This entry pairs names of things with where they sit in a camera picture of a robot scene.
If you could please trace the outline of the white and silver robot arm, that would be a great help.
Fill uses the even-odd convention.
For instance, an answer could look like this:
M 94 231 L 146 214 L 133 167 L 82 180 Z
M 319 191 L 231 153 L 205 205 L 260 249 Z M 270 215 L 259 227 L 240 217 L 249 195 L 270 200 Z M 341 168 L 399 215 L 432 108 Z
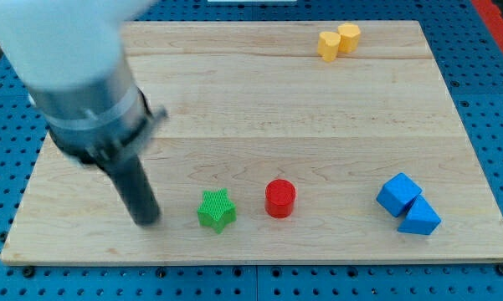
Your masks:
M 121 25 L 152 0 L 0 0 L 0 46 L 67 156 L 109 166 L 135 159 L 151 114 L 121 41 Z

